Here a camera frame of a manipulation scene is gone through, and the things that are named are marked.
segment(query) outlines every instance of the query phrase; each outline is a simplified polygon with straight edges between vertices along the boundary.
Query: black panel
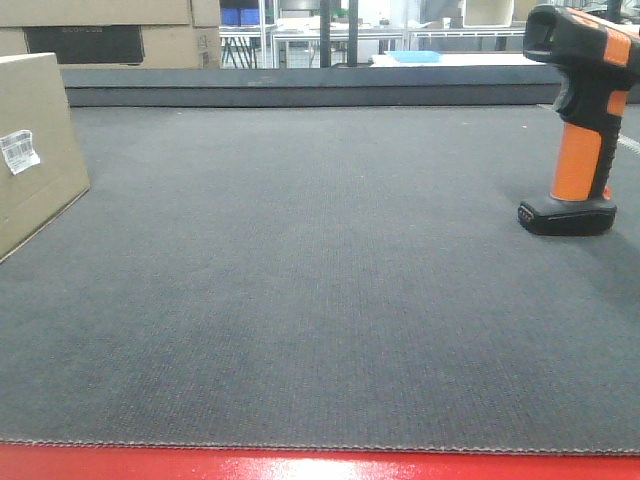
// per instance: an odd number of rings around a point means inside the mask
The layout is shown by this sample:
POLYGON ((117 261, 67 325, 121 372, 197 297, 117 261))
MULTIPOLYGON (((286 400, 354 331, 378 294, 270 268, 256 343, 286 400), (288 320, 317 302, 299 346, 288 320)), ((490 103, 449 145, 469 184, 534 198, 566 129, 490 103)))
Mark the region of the black panel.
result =
POLYGON ((531 105, 552 103, 561 80, 550 65, 62 74, 73 106, 531 105))
POLYGON ((258 8, 258 0, 221 0, 221 8, 258 8))
MULTIPOLYGON (((320 10, 320 0, 280 0, 282 10, 320 10)), ((331 9, 340 8, 340 0, 331 0, 331 9)))
POLYGON ((138 25, 28 27, 30 53, 55 52, 60 64, 140 64, 144 58, 138 25))

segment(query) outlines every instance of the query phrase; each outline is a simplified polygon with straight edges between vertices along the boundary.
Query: orange handheld scanner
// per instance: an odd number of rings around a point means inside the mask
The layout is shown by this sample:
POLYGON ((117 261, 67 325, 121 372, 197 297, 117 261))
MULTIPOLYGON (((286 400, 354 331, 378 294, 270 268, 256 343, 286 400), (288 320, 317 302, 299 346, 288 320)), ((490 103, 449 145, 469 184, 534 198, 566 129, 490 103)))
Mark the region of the orange handheld scanner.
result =
POLYGON ((566 7, 529 14, 524 55, 563 73, 554 104, 564 123, 551 194, 522 201, 518 220, 540 235, 595 235, 613 225, 607 179, 627 94, 640 76, 640 37, 566 7))

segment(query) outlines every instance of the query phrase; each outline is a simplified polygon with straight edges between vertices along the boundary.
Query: scanner grip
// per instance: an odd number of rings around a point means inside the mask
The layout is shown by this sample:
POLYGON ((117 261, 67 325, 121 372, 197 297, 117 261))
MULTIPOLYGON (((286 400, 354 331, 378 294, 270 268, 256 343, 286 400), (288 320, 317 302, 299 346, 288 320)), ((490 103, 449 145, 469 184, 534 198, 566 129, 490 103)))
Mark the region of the scanner grip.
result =
POLYGON ((594 71, 561 72, 565 78, 554 108, 565 127, 551 196, 568 201, 602 198, 633 83, 594 71))

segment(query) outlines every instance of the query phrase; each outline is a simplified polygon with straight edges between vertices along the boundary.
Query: blue bin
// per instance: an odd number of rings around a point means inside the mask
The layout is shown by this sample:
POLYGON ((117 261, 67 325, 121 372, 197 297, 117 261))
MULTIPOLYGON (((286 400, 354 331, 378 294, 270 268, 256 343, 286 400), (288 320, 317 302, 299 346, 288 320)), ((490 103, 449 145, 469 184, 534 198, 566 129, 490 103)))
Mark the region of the blue bin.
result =
POLYGON ((239 8, 223 8, 221 11, 222 14, 222 24, 223 25, 240 25, 240 9, 239 8))
POLYGON ((260 9, 258 8, 241 9, 240 25, 260 25, 260 9))
POLYGON ((400 63, 436 63, 442 55, 431 50, 406 50, 385 52, 400 63))

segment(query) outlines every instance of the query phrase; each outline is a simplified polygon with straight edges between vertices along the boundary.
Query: red metal frame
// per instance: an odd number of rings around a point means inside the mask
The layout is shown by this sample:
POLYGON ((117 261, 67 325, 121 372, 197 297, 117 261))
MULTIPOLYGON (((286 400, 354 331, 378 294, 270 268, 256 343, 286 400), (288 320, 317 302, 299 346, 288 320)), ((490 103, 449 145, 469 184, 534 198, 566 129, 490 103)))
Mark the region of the red metal frame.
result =
POLYGON ((0 444, 0 480, 640 480, 640 457, 0 444))

